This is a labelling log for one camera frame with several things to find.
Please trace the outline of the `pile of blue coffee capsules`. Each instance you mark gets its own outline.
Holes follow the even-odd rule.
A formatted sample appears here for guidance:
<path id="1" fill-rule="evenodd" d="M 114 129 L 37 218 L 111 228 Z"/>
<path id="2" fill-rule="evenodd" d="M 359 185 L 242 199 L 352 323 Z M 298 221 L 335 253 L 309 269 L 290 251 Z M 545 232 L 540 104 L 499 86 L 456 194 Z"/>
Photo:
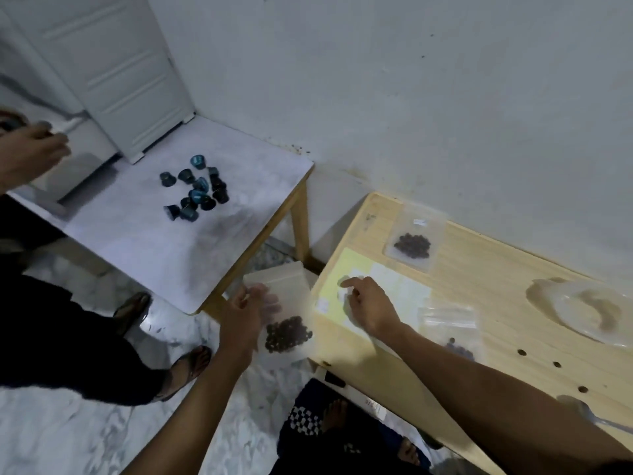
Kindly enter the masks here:
<path id="1" fill-rule="evenodd" d="M 158 175 L 160 185 L 170 188 L 183 183 L 188 189 L 187 195 L 179 203 L 163 207 L 170 221 L 184 220 L 193 223 L 199 218 L 199 211 L 211 211 L 218 205 L 229 202 L 227 184 L 220 177 L 217 167 L 210 166 L 203 154 L 195 154 L 189 159 L 190 168 L 180 170 L 177 175 L 161 172 Z"/>

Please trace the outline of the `clear zip bag of coffee beans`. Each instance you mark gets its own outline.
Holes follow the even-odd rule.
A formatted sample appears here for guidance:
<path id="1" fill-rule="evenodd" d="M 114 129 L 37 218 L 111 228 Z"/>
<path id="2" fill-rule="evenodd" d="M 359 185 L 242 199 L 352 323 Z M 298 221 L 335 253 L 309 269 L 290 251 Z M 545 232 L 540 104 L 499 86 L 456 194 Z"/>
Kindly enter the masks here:
<path id="1" fill-rule="evenodd" d="M 403 203 L 383 255 L 417 271 L 430 273 L 444 240 L 447 215 L 413 202 Z"/>
<path id="2" fill-rule="evenodd" d="M 246 287 L 264 285 L 262 328 L 254 363 L 266 370 L 285 368 L 312 357 L 316 348 L 313 299 L 303 263 L 293 262 L 246 274 Z"/>
<path id="3" fill-rule="evenodd" d="M 418 332 L 442 347 L 483 364 L 486 349 L 479 313 L 470 306 L 428 301 L 417 310 Z"/>

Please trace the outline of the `white paper sheet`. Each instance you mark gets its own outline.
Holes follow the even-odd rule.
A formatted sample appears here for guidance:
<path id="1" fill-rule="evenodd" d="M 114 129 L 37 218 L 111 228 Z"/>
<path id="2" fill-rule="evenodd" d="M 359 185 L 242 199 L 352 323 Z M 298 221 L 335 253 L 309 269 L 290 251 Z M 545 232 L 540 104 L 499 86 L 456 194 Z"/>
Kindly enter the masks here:
<path id="1" fill-rule="evenodd" d="M 432 289 L 379 263 L 372 264 L 368 275 L 383 289 L 400 320 L 417 331 L 418 310 L 431 298 Z"/>

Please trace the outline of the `clear plastic plate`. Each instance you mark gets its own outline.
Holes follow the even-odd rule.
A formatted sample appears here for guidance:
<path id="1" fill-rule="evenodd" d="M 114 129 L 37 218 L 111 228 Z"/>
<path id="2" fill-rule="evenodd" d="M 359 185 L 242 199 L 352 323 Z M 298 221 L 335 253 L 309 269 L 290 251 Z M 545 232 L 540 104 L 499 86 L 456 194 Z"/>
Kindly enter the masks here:
<path id="1" fill-rule="evenodd" d="M 527 300 L 555 323 L 591 340 L 633 350 L 633 293 L 591 279 L 534 279 Z"/>

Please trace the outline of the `light wooden table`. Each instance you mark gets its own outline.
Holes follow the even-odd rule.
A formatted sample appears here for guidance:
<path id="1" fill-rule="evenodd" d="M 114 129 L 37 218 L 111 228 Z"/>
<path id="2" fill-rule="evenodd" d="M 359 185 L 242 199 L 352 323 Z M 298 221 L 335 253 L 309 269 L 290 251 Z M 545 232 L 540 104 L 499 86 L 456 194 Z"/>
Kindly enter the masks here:
<path id="1" fill-rule="evenodd" d="M 382 253 L 402 206 L 378 192 L 365 198 L 315 284 L 316 297 L 343 249 L 350 248 L 430 287 L 433 300 L 474 308 L 480 316 L 488 366 L 550 396 L 584 400 L 596 415 L 633 426 L 633 350 L 574 333 L 545 317 L 526 298 L 534 279 L 584 279 L 582 274 L 452 222 L 445 228 L 431 272 L 416 271 Z M 311 361 L 486 473 L 504 474 L 401 360 L 316 311 L 315 325 Z M 527 355 L 520 356 L 518 349 Z M 589 391 L 580 393 L 579 386 Z"/>

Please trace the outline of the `person's checkered dark shorts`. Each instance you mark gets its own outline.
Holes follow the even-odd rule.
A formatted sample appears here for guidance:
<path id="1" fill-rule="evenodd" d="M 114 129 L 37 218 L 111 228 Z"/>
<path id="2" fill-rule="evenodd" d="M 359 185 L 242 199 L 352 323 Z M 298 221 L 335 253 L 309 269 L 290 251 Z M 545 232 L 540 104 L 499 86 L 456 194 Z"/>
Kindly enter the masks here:
<path id="1" fill-rule="evenodd" d="M 345 427 L 323 434 L 323 413 L 337 399 L 348 402 Z M 403 437 L 313 378 L 283 423 L 270 475 L 431 475 L 431 462 L 418 447 L 421 466 L 398 459 Z"/>

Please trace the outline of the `person's right forearm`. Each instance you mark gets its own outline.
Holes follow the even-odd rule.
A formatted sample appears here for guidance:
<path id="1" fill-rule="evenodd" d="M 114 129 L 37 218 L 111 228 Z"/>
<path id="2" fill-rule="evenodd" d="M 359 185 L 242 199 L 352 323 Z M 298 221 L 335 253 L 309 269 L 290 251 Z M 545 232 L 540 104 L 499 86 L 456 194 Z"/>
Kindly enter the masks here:
<path id="1" fill-rule="evenodd" d="M 460 357 L 398 320 L 377 334 L 508 475 L 633 475 L 633 453 L 546 393 Z"/>

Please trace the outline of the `small white table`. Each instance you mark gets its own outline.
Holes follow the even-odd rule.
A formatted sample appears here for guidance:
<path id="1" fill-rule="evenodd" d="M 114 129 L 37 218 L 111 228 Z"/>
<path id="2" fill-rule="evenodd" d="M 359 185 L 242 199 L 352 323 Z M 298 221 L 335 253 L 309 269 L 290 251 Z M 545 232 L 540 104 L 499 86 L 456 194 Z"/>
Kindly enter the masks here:
<path id="1" fill-rule="evenodd" d="M 163 187 L 201 154 L 219 169 L 229 200 L 194 222 L 171 220 L 187 186 Z M 69 238 L 186 314 L 222 294 L 293 204 L 313 171 L 305 156 L 201 116 L 174 129 L 136 164 L 102 168 L 57 207 L 33 189 L 9 195 Z"/>

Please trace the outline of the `white panelled door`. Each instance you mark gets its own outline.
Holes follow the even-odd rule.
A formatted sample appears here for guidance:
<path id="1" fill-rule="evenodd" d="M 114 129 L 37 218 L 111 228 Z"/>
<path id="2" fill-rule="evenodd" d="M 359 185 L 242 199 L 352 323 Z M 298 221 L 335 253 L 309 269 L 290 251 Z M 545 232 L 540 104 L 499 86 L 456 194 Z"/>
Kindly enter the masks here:
<path id="1" fill-rule="evenodd" d="M 147 0 L 0 0 L 131 164 L 194 116 Z"/>

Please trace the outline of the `clear plastic spoon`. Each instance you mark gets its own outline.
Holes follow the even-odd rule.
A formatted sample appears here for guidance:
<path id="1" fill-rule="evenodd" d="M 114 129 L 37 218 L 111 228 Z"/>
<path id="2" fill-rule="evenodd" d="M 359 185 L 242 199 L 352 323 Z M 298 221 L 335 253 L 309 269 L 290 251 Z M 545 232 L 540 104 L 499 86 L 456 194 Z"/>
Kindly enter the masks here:
<path id="1" fill-rule="evenodd" d="M 589 407 L 589 405 L 581 399 L 575 398 L 569 395 L 558 395 L 555 397 L 564 406 L 573 409 L 580 416 L 588 420 L 592 424 L 602 424 L 611 428 L 620 430 L 622 432 L 633 435 L 633 427 L 609 421 L 607 419 L 598 417 Z"/>

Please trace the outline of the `person's left forearm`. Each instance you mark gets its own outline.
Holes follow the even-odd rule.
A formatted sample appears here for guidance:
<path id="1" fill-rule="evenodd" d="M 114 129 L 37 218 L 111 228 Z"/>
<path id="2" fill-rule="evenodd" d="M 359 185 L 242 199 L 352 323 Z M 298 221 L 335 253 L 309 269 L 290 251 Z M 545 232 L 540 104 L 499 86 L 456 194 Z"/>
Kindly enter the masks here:
<path id="1" fill-rule="evenodd" d="M 177 410 L 121 475 L 198 475 L 254 344 L 220 344 Z"/>

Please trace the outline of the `person's left hand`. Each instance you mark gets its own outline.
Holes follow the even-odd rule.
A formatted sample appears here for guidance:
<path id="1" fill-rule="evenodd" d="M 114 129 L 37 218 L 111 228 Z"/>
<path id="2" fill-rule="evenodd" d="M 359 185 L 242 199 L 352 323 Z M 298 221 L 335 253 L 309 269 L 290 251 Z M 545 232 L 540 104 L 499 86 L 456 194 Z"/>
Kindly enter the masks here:
<path id="1" fill-rule="evenodd" d="M 232 311 L 231 297 L 226 303 L 220 323 L 218 355 L 244 370 L 252 360 L 263 323 L 264 319 L 261 322 L 249 322 L 241 319 Z"/>

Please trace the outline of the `person's foot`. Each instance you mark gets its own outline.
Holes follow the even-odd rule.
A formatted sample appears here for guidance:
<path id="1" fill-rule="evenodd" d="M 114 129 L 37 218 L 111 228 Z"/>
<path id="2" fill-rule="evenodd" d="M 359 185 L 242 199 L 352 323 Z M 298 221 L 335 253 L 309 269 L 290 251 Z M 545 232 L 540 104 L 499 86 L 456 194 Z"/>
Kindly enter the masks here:
<path id="1" fill-rule="evenodd" d="M 416 446 L 407 437 L 403 437 L 401 440 L 398 459 L 411 465 L 421 466 Z"/>
<path id="2" fill-rule="evenodd" d="M 342 430 L 347 419 L 348 402 L 345 399 L 333 401 L 324 411 L 321 422 L 323 434 L 330 431 Z"/>

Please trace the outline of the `person's right hand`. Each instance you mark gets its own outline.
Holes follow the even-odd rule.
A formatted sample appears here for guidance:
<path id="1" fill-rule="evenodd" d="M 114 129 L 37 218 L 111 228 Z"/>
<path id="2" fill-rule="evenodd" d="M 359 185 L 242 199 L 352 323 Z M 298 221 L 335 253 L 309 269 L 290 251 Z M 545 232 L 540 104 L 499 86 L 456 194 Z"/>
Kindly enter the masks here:
<path id="1" fill-rule="evenodd" d="M 344 279 L 339 286 L 358 289 L 362 304 L 362 322 L 357 324 L 373 338 L 389 345 L 402 328 L 402 322 L 383 289 L 371 277 Z"/>

